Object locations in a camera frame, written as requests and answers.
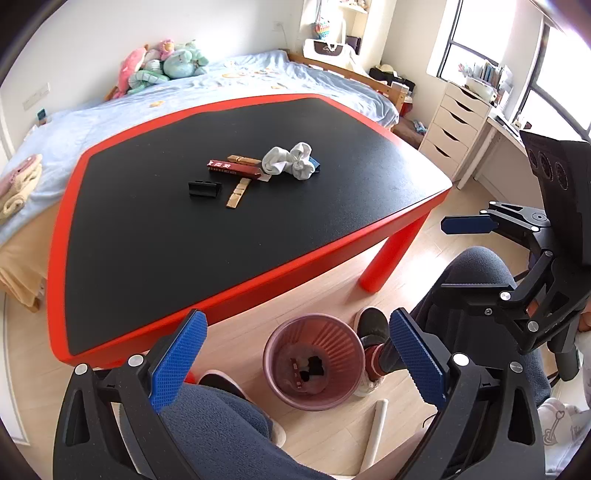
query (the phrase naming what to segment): knee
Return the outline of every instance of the knee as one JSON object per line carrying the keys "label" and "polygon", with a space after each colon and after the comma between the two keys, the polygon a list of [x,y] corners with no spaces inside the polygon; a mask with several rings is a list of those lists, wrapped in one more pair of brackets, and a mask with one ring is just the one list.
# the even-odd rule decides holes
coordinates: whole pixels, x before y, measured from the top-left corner
{"label": "knee", "polygon": [[448,266],[447,283],[507,283],[515,287],[501,258],[485,247],[470,247]]}

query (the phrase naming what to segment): floor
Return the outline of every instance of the floor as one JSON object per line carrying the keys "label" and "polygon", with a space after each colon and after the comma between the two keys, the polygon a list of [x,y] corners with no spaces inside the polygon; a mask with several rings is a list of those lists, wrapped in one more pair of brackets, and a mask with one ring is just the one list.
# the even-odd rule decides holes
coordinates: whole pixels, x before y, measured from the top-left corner
{"label": "floor", "polygon": [[[355,313],[367,305],[377,306],[388,315],[401,306],[411,310],[444,267],[471,245],[494,250],[513,274],[519,273],[527,263],[524,248],[494,234],[446,236],[440,230],[445,215],[476,213],[489,200],[492,196],[473,180],[462,191],[453,188],[447,200],[431,213],[392,277],[374,295],[362,291],[356,282],[380,245],[276,299],[213,325],[193,372],[216,368],[236,379],[284,426],[284,449],[299,462],[333,475],[354,475],[363,458],[376,400],[389,399],[379,458],[419,429],[434,413],[434,407],[422,401],[406,372],[396,372],[370,397],[351,398],[324,412],[295,410],[282,403],[265,383],[261,371],[265,343],[280,323],[303,313],[328,313],[352,323]],[[14,392],[31,443],[20,450],[43,480],[49,480],[57,417],[72,368],[51,354],[44,308],[32,314],[10,302],[8,349]]]}

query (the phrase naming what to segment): blue bedsheet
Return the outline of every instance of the blue bedsheet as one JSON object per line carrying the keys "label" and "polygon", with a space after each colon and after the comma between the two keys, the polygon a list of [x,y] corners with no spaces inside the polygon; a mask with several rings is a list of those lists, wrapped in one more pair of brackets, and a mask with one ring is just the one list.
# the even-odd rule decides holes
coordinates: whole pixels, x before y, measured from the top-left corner
{"label": "blue bedsheet", "polygon": [[[386,97],[359,82],[289,62],[281,50],[213,63],[209,73],[199,77],[173,80],[136,95],[52,115],[51,122],[35,130],[4,168],[6,173],[31,154],[43,155],[39,184],[24,208],[0,228],[0,245],[61,199],[78,159],[93,145],[168,113],[222,100],[281,93],[318,93],[383,126],[398,121],[398,112]],[[164,103],[150,107],[159,100]]]}

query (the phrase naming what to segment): drawer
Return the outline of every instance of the drawer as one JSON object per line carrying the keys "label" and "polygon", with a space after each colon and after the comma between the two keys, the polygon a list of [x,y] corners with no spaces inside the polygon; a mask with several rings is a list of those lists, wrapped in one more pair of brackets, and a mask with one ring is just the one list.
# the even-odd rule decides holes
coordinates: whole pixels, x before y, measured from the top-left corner
{"label": "drawer", "polygon": [[458,116],[454,116],[443,107],[439,107],[433,122],[446,132],[452,134],[467,147],[472,146],[472,142],[474,142],[478,133],[474,127],[471,127],[464,120]]}
{"label": "drawer", "polygon": [[419,152],[425,155],[439,170],[453,180],[458,166],[458,163],[453,158],[443,150],[437,148],[426,138],[422,141]]}
{"label": "drawer", "polygon": [[460,117],[468,125],[471,125],[472,127],[476,128],[477,130],[479,130],[480,127],[482,126],[482,124],[484,123],[484,118],[479,116],[476,112],[473,112],[472,110],[470,110],[463,103],[460,103],[456,99],[450,97],[449,95],[443,96],[443,100],[441,101],[441,106],[445,110]]}
{"label": "drawer", "polygon": [[480,100],[474,93],[467,92],[457,85],[454,85],[452,82],[447,82],[445,94],[449,95],[454,100],[457,100],[462,105],[467,106],[482,118],[488,115],[488,110],[491,107],[490,105]]}
{"label": "drawer", "polygon": [[426,136],[436,147],[441,148],[447,155],[458,163],[462,163],[468,147],[454,137],[450,132],[446,132],[437,124],[432,124]]}

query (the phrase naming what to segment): sock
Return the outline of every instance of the sock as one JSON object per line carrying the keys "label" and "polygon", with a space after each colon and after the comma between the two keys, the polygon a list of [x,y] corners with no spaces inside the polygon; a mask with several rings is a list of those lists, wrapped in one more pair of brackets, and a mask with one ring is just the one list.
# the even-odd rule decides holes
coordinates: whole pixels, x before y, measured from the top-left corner
{"label": "sock", "polygon": [[365,350],[365,371],[372,382],[386,375],[379,366],[379,356],[384,348],[384,344],[373,345]]}

